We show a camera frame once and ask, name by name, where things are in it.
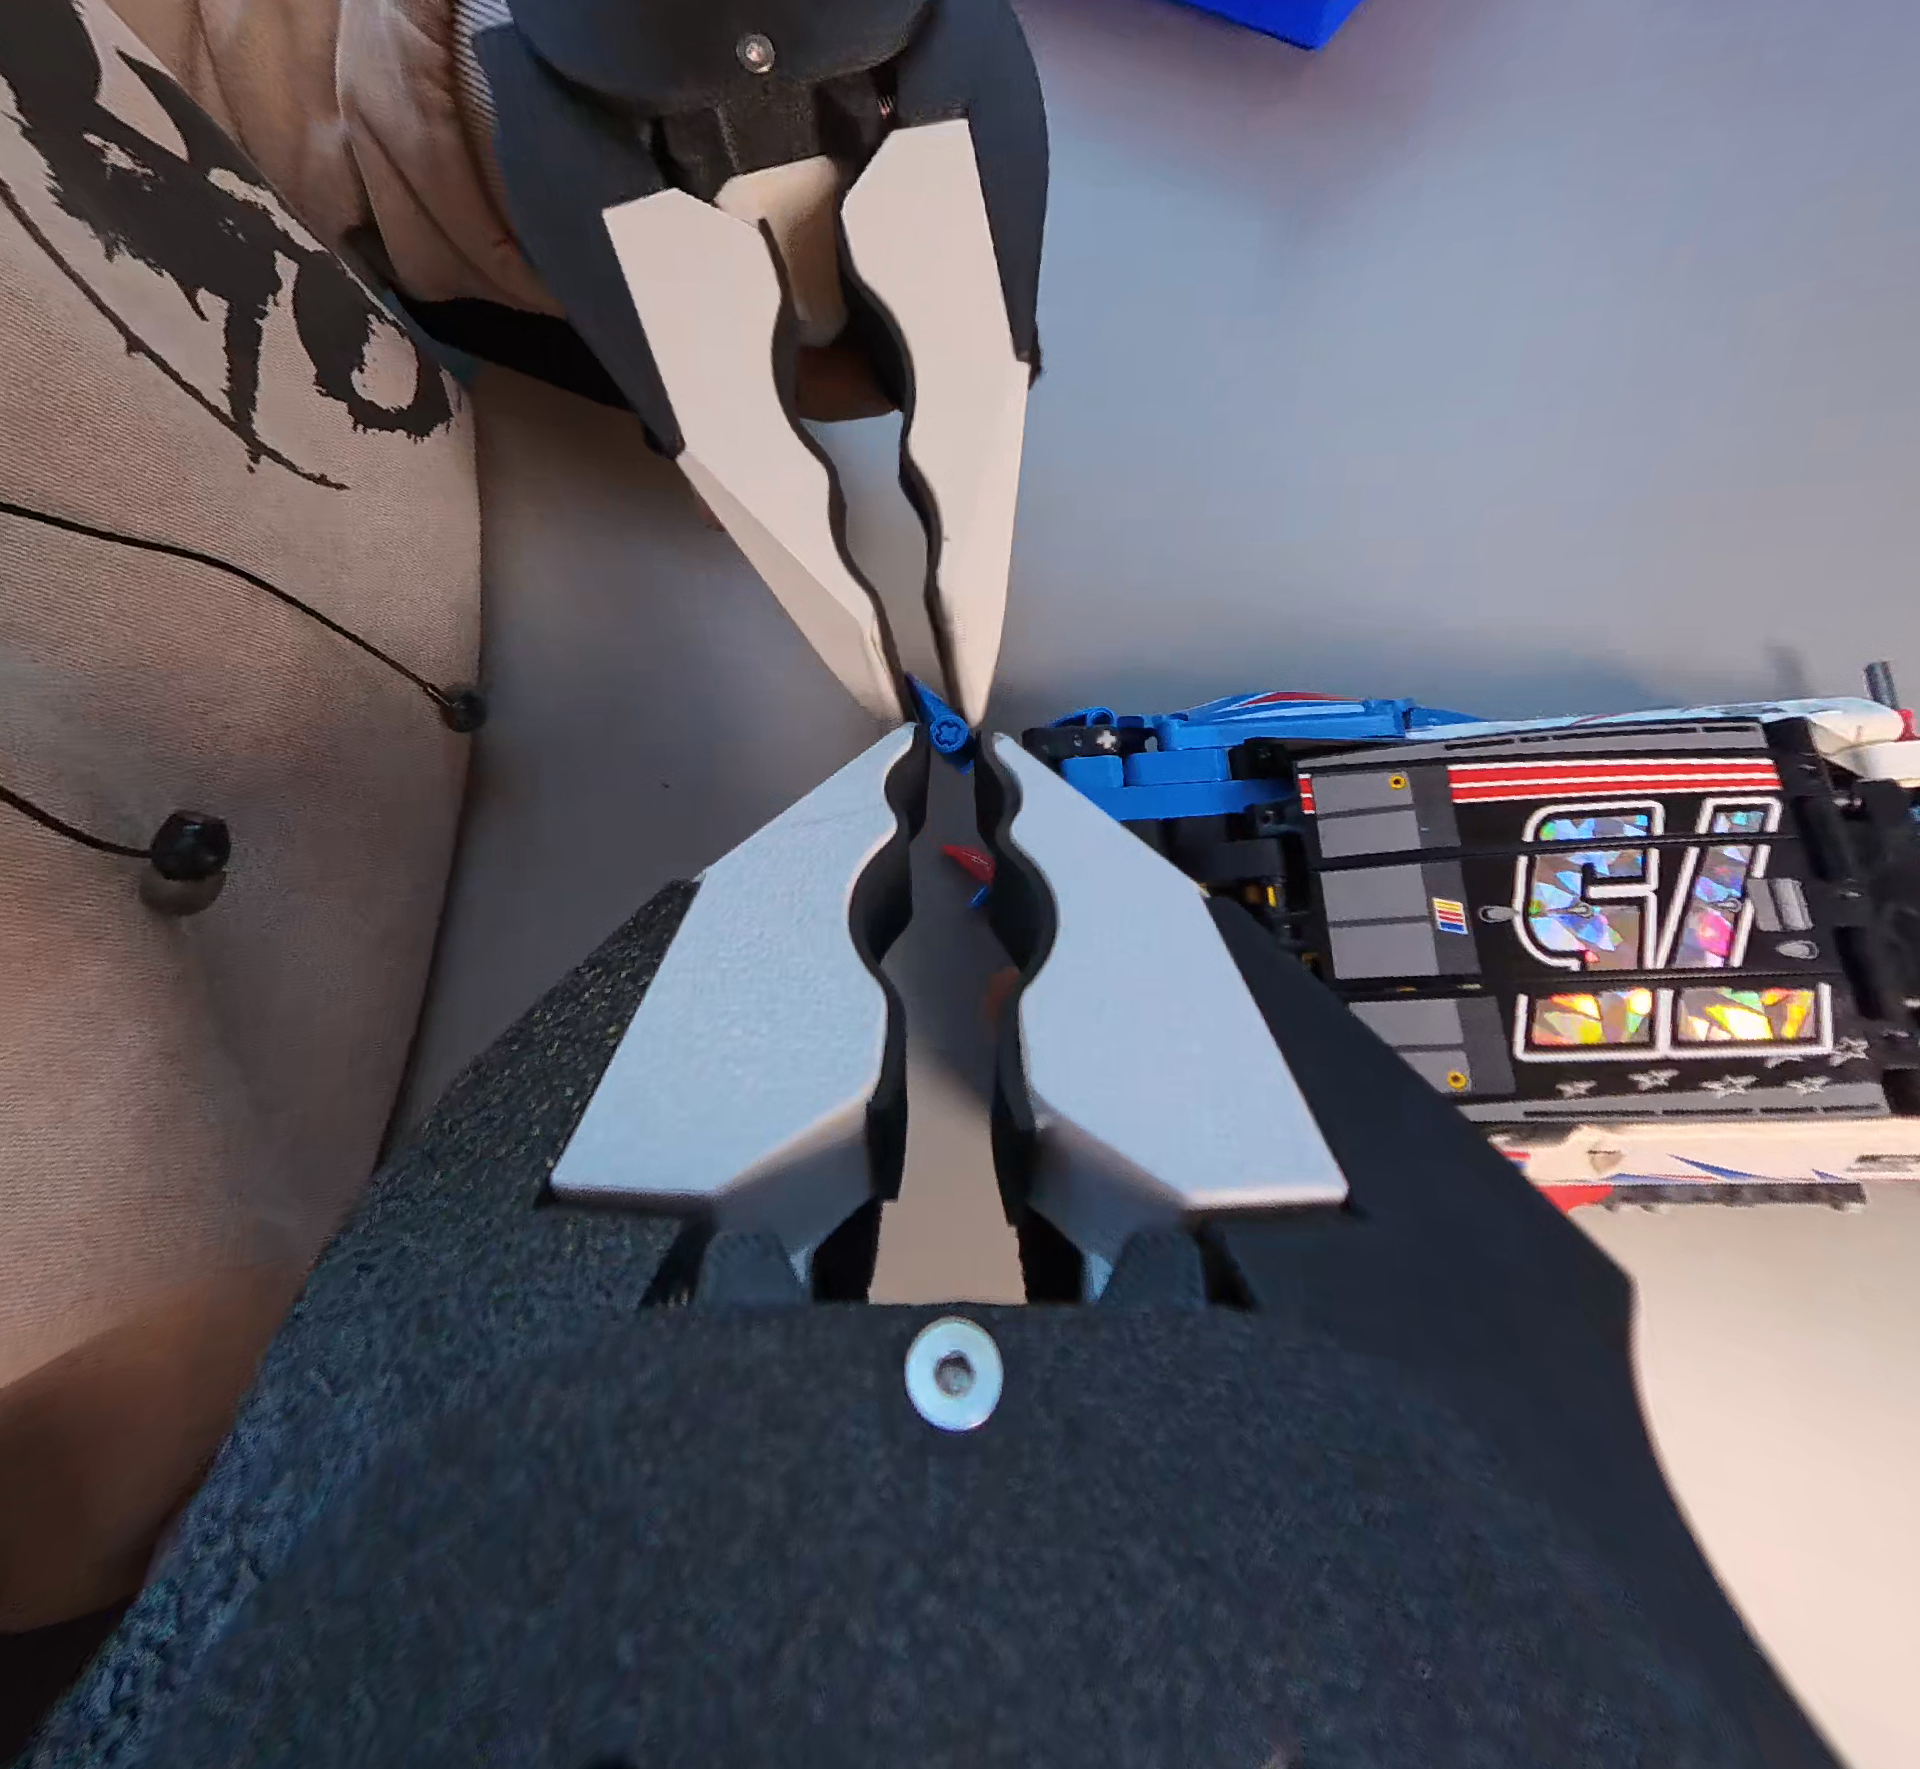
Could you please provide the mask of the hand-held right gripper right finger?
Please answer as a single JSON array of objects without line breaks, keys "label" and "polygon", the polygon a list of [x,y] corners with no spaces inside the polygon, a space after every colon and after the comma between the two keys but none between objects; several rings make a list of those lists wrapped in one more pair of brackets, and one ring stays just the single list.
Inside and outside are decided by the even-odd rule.
[{"label": "hand-held right gripper right finger", "polygon": [[1140,1236],[1341,1209],[1349,1185],[1208,892],[1010,735],[979,754],[1003,1206],[1044,1269],[1111,1276]]}]

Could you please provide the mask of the lego race car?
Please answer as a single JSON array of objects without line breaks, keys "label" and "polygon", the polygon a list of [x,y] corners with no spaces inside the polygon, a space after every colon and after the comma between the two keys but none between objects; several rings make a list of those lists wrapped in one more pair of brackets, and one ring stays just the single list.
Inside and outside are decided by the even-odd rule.
[{"label": "lego race car", "polygon": [[1884,661],[1861,697],[1485,722],[1248,694],[1022,744],[1559,1206],[1919,1179],[1919,740]]}]

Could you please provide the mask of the person's left forearm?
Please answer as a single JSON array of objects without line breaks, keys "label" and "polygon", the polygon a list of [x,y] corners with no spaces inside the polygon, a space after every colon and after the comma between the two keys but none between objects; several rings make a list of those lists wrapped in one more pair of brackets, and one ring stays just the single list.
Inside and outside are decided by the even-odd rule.
[{"label": "person's left forearm", "polygon": [[415,299],[557,316],[498,202],[461,0],[199,0],[247,155],[326,247]]}]

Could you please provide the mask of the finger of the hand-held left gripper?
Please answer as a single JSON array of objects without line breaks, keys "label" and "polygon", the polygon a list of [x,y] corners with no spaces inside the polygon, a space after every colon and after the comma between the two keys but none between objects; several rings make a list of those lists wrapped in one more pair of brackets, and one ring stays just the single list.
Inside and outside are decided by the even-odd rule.
[{"label": "finger of the hand-held left gripper", "polygon": [[928,531],[928,615],[946,697],[976,728],[1003,648],[1030,367],[971,124],[893,130],[845,196],[841,238],[903,365],[902,482]]},{"label": "finger of the hand-held left gripper", "polygon": [[611,205],[604,225],[685,478],[838,684],[900,726],[897,654],[851,560],[833,464],[797,417],[795,320],[773,233],[680,189]]}]

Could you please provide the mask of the person's left hand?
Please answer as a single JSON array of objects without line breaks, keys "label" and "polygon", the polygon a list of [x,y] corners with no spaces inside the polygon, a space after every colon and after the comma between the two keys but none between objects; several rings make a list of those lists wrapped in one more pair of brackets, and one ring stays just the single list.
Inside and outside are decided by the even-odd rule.
[{"label": "person's left hand", "polygon": [[871,339],[799,345],[794,373],[797,417],[803,423],[864,423],[903,409],[903,370]]}]

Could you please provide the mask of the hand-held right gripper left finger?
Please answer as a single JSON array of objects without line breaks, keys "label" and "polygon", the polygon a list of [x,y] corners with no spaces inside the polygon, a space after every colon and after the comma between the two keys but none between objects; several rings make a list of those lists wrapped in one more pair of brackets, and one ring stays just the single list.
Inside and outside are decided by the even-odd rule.
[{"label": "hand-held right gripper left finger", "polygon": [[807,1271],[897,1194],[920,729],[714,863],[548,1175],[561,1203],[766,1234]]}]

